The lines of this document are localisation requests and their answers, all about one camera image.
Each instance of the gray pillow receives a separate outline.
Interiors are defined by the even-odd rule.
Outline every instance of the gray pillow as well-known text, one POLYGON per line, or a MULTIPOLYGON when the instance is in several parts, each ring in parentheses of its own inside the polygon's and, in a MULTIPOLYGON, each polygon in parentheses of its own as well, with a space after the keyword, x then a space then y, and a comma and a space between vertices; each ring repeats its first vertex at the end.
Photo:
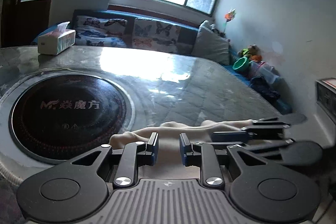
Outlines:
POLYGON ((204 20, 199 26, 211 29, 211 25, 210 25, 210 22, 208 20, 204 20))
POLYGON ((194 49, 191 55, 215 61, 221 65, 229 65, 228 40, 218 36, 212 30, 201 24, 194 49))

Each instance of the butterfly pattern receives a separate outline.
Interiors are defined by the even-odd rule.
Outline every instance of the butterfly pattern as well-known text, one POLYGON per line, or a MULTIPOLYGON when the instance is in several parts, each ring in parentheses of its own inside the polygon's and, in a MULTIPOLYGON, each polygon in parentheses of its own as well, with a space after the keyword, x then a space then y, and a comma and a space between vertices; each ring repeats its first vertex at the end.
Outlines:
POLYGON ((134 38, 133 39, 134 45, 136 47, 152 47, 152 40, 151 39, 139 39, 139 38, 134 38))
POLYGON ((86 41, 86 45, 87 46, 100 46, 100 47, 104 47, 104 42, 103 41, 91 42, 90 40, 87 40, 86 41))
POLYGON ((85 36, 88 36, 88 37, 98 37, 98 38, 105 38, 106 35, 101 33, 101 32, 98 32, 98 31, 85 31, 85 32, 82 32, 81 35, 85 35, 85 36))
POLYGON ((109 19, 109 20, 104 24, 104 26, 107 27, 107 26, 113 25, 113 24, 115 24, 115 23, 118 23, 118 24, 120 24, 121 26, 126 27, 127 20, 126 20, 126 19, 119 19, 119 18, 109 19))
POLYGON ((110 35, 112 37, 122 37, 123 36, 123 34, 121 32, 110 32, 110 31, 107 31, 106 34, 110 35))
POLYGON ((146 27, 141 28, 138 24, 135 23, 134 28, 135 28, 135 35, 137 37, 147 37, 148 33, 152 28, 152 25, 147 25, 146 27))
POLYGON ((158 21, 156 22, 156 26, 157 26, 156 33, 160 34, 161 32, 164 32, 166 34, 166 37, 169 36, 170 30, 173 27, 173 25, 171 24, 167 25, 166 27, 163 27, 162 24, 158 21))
POLYGON ((119 48, 127 48, 125 42, 117 37, 111 37, 111 45, 110 47, 119 47, 119 48))
POLYGON ((88 26, 99 28, 100 27, 100 21, 96 18, 88 17, 83 25, 85 25, 85 26, 88 25, 88 26))
POLYGON ((153 38, 153 40, 159 44, 159 45, 164 45, 164 46, 170 46, 170 45, 176 45, 177 41, 172 38, 171 40, 161 40, 158 38, 153 38))

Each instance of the green bowl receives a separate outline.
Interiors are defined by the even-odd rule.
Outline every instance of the green bowl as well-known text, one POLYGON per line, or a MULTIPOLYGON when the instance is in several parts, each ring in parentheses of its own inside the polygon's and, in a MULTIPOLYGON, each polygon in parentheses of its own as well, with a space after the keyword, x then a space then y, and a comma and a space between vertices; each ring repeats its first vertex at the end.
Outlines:
POLYGON ((248 69, 249 67, 249 59, 247 57, 242 57, 237 60, 236 63, 232 66, 233 70, 236 72, 243 72, 248 69))

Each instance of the tissue box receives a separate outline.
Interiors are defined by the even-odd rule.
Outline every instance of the tissue box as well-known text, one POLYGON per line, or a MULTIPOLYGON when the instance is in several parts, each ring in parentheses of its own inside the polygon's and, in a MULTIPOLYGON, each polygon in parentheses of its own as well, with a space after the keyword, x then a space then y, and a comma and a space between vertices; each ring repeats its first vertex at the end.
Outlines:
POLYGON ((75 43, 75 30, 48 32, 37 38, 37 51, 41 54, 57 55, 75 43))

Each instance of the stuffed toy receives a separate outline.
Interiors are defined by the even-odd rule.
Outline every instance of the stuffed toy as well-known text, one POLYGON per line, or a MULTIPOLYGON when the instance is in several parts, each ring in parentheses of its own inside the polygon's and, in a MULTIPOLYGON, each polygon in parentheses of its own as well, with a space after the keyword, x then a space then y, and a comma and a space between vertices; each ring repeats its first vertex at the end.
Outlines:
POLYGON ((244 48, 240 52, 238 52, 238 56, 246 56, 247 58, 250 58, 251 56, 258 55, 258 52, 259 48, 257 45, 249 45, 248 48, 244 48))
POLYGON ((252 56, 250 57, 250 60, 251 60, 251 61, 256 61, 256 62, 260 62, 262 59, 263 59, 263 58, 262 58, 261 55, 252 55, 252 56))

